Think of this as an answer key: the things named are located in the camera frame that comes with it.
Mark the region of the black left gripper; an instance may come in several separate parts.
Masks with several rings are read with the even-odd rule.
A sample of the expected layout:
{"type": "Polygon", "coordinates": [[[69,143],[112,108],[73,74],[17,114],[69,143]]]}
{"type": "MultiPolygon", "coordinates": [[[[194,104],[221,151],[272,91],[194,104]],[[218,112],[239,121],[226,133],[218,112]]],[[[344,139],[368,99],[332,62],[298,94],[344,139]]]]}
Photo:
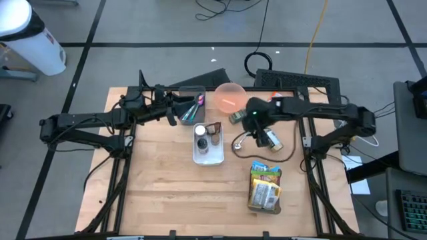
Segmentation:
{"type": "Polygon", "coordinates": [[[143,123],[148,121],[159,121],[166,117],[171,126],[176,126],[175,116],[182,118],[188,110],[196,105],[194,96],[181,96],[166,91],[164,85],[156,85],[153,88],[154,99],[147,106],[143,114],[143,123]]]}

